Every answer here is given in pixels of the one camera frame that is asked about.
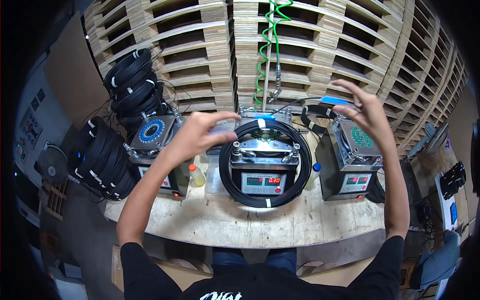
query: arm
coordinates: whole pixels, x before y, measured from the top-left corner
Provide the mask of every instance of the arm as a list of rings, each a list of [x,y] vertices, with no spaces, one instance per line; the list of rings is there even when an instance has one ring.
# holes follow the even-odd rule
[[[142,246],[142,237],[148,224],[153,202],[165,177],[180,163],[204,152],[216,144],[237,140],[234,132],[209,135],[220,120],[239,119],[234,112],[194,112],[184,122],[172,141],[160,151],[157,158],[130,193],[120,214],[117,236],[122,246],[135,242]]]
[[[333,84],[350,90],[355,106],[361,112],[345,106],[333,111],[356,122],[377,143],[382,152],[385,170],[385,231],[386,239],[399,235],[405,239],[410,226],[407,186],[398,161],[395,140],[382,104],[375,95],[367,94],[355,84],[337,80]]]

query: hand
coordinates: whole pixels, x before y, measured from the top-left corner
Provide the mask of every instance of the hand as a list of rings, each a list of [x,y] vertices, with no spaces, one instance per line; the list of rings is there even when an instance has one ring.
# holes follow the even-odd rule
[[[235,112],[221,111],[215,113],[193,112],[183,123],[178,133],[162,149],[163,160],[176,167],[187,159],[205,152],[214,145],[238,139],[235,132],[209,134],[216,123],[225,119],[241,117]]]
[[[355,106],[361,109],[359,112],[353,108],[335,105],[333,111],[337,114],[341,113],[357,123],[377,143],[382,152],[390,148],[395,149],[392,129],[377,97],[365,93],[355,84],[343,79],[335,80],[332,83],[351,91]]]

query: stack of wooden pallets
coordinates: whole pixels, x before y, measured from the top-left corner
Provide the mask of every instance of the stack of wooden pallets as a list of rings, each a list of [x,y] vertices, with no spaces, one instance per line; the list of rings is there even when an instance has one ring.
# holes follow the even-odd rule
[[[292,21],[277,25],[283,90],[278,103],[324,95],[351,101],[350,93],[331,83],[340,78],[377,93],[400,37],[404,6],[403,0],[301,0],[280,9]],[[244,105],[254,104],[268,11],[267,0],[233,0],[238,96]],[[271,62],[269,90],[275,86],[275,44]]]
[[[100,72],[138,48],[165,43],[154,70],[164,98],[180,111],[235,110],[236,99],[254,106],[270,2],[232,1],[96,0],[84,15]],[[377,94],[404,155],[425,135],[426,122],[446,121],[467,82],[453,39],[422,0],[300,0],[280,11],[292,19],[277,26],[283,91],[267,110],[324,95],[352,102],[349,91],[332,84],[345,79]],[[268,91],[275,89],[272,40]],[[316,102],[301,101],[292,111]]]
[[[378,97],[400,155],[445,123],[468,78],[454,41],[421,0],[407,0],[401,36]]]
[[[153,69],[167,102],[180,112],[234,110],[225,0],[96,0],[84,18],[103,76],[125,55],[154,47],[155,56],[165,44]]]

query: blue bottle cap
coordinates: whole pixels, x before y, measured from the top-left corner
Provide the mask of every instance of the blue bottle cap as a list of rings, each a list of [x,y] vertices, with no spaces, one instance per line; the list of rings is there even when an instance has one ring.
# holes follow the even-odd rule
[[[322,168],[322,166],[320,166],[319,163],[314,163],[314,164],[313,164],[313,167],[312,167],[312,169],[313,169],[315,172],[320,171],[321,168]]]

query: control panel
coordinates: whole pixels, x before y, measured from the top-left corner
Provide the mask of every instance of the control panel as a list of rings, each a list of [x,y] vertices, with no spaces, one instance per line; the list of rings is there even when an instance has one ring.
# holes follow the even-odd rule
[[[147,167],[138,167],[138,170],[140,171],[140,177],[143,177],[145,173],[147,172],[148,168]],[[163,180],[162,186],[160,188],[171,188],[172,186],[170,185],[170,179],[168,179],[168,176],[165,177]]]
[[[346,174],[339,194],[366,192],[371,178],[371,174]]]
[[[242,173],[241,191],[245,194],[281,195],[286,174]]]

